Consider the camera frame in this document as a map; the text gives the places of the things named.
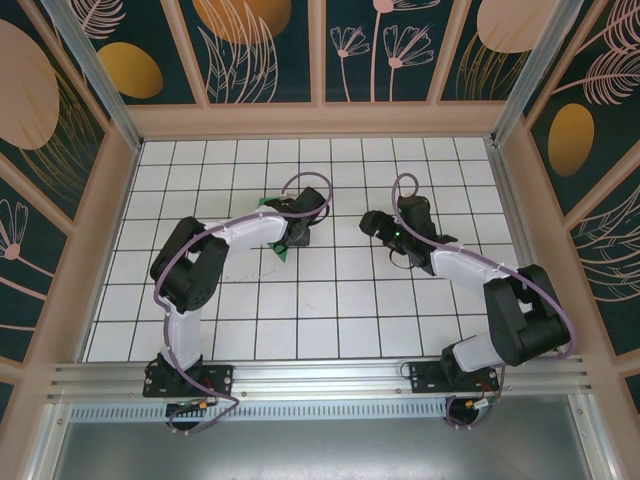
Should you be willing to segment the grey metal sheet panel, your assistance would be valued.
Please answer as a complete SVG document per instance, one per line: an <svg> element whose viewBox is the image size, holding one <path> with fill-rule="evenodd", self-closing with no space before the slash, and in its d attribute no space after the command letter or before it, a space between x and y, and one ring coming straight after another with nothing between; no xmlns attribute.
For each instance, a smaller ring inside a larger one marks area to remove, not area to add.
<svg viewBox="0 0 640 480"><path fill-rule="evenodd" d="M509 397L470 430L438 418L226 420L193 436L65 406L33 480L623 480L588 396Z"/></svg>

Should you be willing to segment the aluminium side rail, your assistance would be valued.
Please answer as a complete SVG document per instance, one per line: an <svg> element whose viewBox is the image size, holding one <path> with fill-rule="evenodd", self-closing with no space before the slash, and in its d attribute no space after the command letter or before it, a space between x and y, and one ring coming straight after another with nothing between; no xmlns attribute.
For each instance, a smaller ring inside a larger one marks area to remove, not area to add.
<svg viewBox="0 0 640 480"><path fill-rule="evenodd" d="M501 199L511 215L509 227L516 234L516 258L528 259L526 229L511 176L500 154L493 152L490 163L500 182ZM511 275L487 283L484 298L492 345L507 365L520 365L569 340L564 322L549 301Z"/></svg>

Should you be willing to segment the long aluminium mounting rail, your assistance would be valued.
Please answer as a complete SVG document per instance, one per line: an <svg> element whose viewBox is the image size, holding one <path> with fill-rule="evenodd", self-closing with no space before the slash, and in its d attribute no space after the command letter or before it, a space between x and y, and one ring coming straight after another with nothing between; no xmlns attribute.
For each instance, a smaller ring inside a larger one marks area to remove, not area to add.
<svg viewBox="0 0 640 480"><path fill-rule="evenodd" d="M141 401L143 362L57 365L45 385L54 402ZM408 398L411 386L401 359L239 361L231 394L246 401ZM506 396L587 394L591 381L579 356L546 359L506 369Z"/></svg>

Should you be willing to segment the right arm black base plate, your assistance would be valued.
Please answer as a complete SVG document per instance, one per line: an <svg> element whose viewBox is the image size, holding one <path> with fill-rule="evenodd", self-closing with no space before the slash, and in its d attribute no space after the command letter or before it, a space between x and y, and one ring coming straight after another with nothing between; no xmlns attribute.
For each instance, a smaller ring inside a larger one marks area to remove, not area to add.
<svg viewBox="0 0 640 480"><path fill-rule="evenodd" d="M410 362L409 381L413 393L480 394L499 389L499 374L493 368L464 372L444 360Z"/></svg>

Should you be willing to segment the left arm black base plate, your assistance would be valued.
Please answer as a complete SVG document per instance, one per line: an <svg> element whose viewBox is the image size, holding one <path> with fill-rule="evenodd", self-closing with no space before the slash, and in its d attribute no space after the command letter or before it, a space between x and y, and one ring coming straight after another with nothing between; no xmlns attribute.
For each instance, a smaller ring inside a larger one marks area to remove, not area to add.
<svg viewBox="0 0 640 480"><path fill-rule="evenodd" d="M161 363L148 365L142 395L145 398L195 398L205 392L187 382L172 366L160 357ZM231 394L233 367L231 365L205 365L196 362L186 374L203 388L225 395Z"/></svg>

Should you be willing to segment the aluminium frame post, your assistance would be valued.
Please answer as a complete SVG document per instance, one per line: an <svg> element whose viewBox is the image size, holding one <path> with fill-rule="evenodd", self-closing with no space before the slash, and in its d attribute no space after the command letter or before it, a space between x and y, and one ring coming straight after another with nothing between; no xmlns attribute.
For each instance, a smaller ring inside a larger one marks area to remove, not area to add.
<svg viewBox="0 0 640 480"><path fill-rule="evenodd" d="M92 41L107 40L126 17L123 0L39 0L102 105L135 153L141 137Z"/></svg>
<svg viewBox="0 0 640 480"><path fill-rule="evenodd" d="M499 149L507 140L575 23L583 2L584 0L559 0L552 11L490 133L492 147Z"/></svg>

